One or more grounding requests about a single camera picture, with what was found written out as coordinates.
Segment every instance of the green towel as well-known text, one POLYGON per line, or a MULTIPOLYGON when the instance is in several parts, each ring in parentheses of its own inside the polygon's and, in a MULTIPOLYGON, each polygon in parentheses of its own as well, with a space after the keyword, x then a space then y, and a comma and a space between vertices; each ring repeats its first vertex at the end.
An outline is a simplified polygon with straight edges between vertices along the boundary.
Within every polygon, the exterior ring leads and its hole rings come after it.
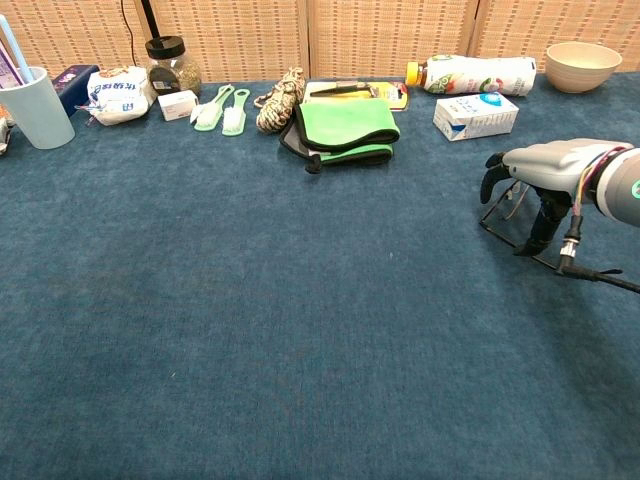
POLYGON ((393 156, 389 144, 399 137, 386 102, 364 99, 297 106, 280 142, 312 162, 306 167, 308 172, 318 173, 328 164, 385 163, 393 156))

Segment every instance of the beige bowl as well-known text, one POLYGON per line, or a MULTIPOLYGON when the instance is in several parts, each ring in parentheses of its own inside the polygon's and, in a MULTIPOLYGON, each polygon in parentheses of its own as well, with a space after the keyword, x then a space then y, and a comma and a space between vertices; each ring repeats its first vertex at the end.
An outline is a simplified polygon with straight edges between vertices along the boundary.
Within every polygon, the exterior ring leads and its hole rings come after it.
POLYGON ((602 85, 622 63, 615 50, 595 43, 556 43, 547 48, 547 78, 558 90, 581 93, 602 85))

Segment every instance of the white plastic bag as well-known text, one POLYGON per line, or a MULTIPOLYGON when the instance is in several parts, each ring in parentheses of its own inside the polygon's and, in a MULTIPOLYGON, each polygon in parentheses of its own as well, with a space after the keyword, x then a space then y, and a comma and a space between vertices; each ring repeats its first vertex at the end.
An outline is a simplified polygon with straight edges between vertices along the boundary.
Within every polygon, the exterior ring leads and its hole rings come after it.
POLYGON ((141 117, 157 97, 147 79, 147 71, 141 67, 92 73, 87 92, 89 105, 80 108, 103 125, 115 125, 141 117))

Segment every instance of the cleaning brush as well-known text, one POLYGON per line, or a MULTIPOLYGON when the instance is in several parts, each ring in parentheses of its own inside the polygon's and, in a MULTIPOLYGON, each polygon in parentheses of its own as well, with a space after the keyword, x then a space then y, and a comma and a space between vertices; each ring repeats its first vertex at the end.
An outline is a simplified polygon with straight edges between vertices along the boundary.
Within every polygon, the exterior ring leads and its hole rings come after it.
POLYGON ((197 105, 191 112, 191 123, 196 122, 194 128, 199 132, 208 132, 216 128, 222 116, 222 105, 234 90, 232 85, 224 85, 218 89, 218 95, 209 103, 197 105))
POLYGON ((249 90, 240 88, 233 94, 233 107, 224 109, 224 120, 222 123, 222 134, 228 137, 240 135, 244 132, 244 121, 247 115, 244 113, 244 102, 249 97, 249 90))

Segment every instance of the glass jar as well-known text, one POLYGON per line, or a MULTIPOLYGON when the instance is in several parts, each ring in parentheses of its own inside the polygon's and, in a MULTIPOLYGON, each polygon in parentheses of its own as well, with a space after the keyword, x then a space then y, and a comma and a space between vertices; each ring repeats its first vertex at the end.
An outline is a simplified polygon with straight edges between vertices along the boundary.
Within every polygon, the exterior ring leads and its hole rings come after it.
POLYGON ((200 95, 200 67, 185 52, 181 37, 166 36, 149 40, 147 76, 158 95, 191 90, 200 95))

